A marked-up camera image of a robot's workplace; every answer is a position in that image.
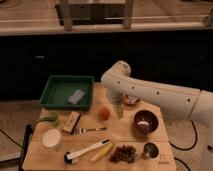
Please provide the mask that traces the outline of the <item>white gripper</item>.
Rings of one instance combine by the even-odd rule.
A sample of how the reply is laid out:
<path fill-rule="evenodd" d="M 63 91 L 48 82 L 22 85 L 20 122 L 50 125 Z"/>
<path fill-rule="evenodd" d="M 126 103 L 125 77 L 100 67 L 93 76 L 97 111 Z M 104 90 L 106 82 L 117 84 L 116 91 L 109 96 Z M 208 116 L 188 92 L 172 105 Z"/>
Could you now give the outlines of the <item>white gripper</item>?
<path fill-rule="evenodd" d="M 123 95 L 121 93 L 117 93 L 111 90 L 107 91 L 108 101 L 115 105 L 114 110 L 117 114 L 117 117 L 121 119 L 123 117 L 123 106 L 120 104 L 123 100 Z"/>

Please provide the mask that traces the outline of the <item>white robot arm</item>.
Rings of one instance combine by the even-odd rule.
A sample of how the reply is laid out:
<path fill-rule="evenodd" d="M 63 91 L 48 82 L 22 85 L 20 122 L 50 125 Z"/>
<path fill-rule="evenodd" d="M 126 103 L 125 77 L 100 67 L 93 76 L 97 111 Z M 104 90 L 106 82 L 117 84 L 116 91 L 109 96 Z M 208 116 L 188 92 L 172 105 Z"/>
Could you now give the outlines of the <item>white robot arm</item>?
<path fill-rule="evenodd" d="M 130 77 L 131 67 L 117 61 L 101 77 L 106 97 L 118 104 L 124 95 L 176 111 L 207 127 L 199 171 L 213 171 L 213 92 L 139 80 Z"/>

